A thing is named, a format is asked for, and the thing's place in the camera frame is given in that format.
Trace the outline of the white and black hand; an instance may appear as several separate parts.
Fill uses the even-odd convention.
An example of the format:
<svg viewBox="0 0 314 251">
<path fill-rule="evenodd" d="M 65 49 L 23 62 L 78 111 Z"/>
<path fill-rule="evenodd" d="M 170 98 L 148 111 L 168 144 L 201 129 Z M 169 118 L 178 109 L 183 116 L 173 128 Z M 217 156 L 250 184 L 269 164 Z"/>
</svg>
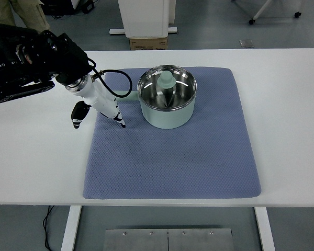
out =
<svg viewBox="0 0 314 251">
<path fill-rule="evenodd" d="M 103 116 L 117 121 L 123 128 L 126 127 L 116 97 L 111 94 L 99 81 L 92 80 L 90 75 L 65 87 L 71 94 L 82 97 L 83 100 L 76 103 L 71 113 L 73 126 L 77 129 L 87 116 L 90 107 Z"/>
</svg>

